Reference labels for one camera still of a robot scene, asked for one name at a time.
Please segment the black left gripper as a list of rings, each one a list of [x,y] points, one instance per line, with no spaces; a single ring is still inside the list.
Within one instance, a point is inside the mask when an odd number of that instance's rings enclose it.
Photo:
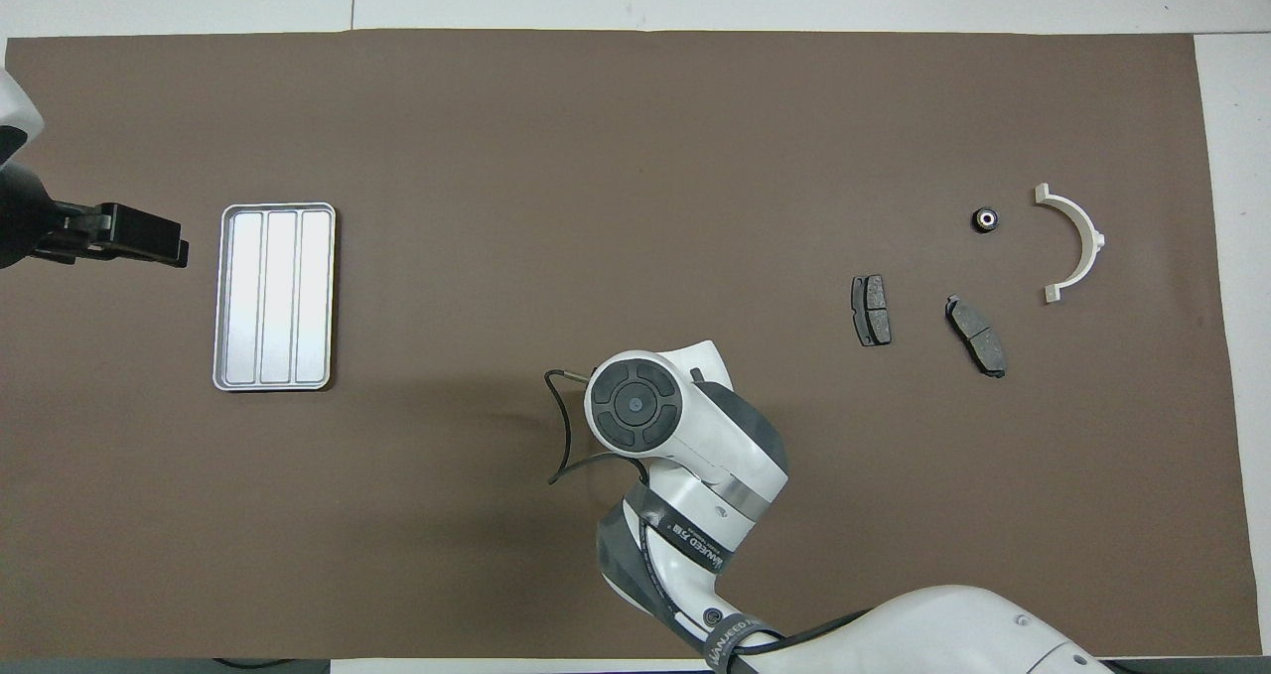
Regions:
[[[111,242],[114,207],[112,203],[78,206],[55,203],[61,226],[55,229],[55,261],[74,265],[78,259],[112,261],[121,253]],[[183,270],[188,266],[189,243],[182,239],[180,223],[117,205],[117,247],[140,256],[155,256],[153,262]]]

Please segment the silver ribbed metal tray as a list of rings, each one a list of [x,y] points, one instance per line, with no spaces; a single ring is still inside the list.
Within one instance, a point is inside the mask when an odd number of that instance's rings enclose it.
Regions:
[[[211,380],[221,392],[319,392],[336,370],[338,212],[233,203],[219,217]]]

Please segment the brown table mat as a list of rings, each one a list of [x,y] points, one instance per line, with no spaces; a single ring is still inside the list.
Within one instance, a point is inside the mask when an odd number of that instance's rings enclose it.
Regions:
[[[788,451],[719,580],[740,610],[797,632],[966,584],[1102,656],[1260,651],[1188,36],[46,38],[6,67],[55,198],[191,251],[0,270],[0,659],[684,656],[597,571],[636,471],[548,483],[541,375],[700,340]],[[1106,235],[1051,305],[1080,242],[1042,182]],[[330,385],[221,392],[219,217],[310,201]]]

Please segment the dark rectangular brake pad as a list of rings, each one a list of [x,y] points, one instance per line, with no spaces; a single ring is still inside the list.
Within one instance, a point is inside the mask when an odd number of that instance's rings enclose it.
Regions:
[[[852,280],[852,313],[860,345],[873,347],[894,343],[885,277],[880,273],[855,276]]]

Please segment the dark brake pad with tab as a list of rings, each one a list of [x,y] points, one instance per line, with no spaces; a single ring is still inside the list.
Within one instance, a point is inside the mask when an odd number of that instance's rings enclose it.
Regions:
[[[958,295],[947,298],[944,312],[949,329],[957,334],[980,374],[995,379],[1005,376],[1008,365],[1002,340],[988,318]]]

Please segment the white semicircular bracket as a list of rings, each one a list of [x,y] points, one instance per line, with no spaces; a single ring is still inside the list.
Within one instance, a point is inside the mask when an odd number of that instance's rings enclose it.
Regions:
[[[1035,205],[1056,209],[1057,212],[1061,212],[1071,223],[1071,226],[1074,226],[1077,238],[1080,242],[1080,253],[1077,257],[1077,265],[1071,268],[1071,273],[1061,281],[1043,286],[1043,303],[1051,305],[1060,301],[1068,289],[1077,286],[1077,284],[1080,284],[1089,275],[1093,265],[1097,262],[1099,251],[1106,245],[1106,235],[1103,231],[1099,231],[1089,212],[1085,212],[1085,209],[1080,203],[1077,203],[1071,198],[1064,198],[1063,195],[1054,195],[1052,187],[1046,182],[1035,186]]]

